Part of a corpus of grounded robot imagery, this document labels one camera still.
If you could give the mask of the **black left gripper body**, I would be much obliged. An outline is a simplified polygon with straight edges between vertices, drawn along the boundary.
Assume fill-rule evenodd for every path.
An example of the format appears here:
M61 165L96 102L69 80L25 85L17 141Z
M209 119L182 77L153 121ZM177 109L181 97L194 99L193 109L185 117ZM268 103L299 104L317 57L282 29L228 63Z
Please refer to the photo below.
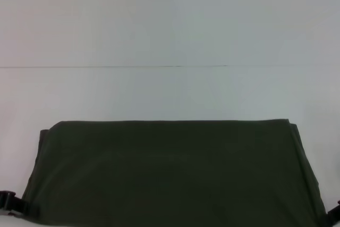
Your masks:
M15 193L12 191L0 192L0 212L1 215L9 215L12 211L12 200L15 197Z

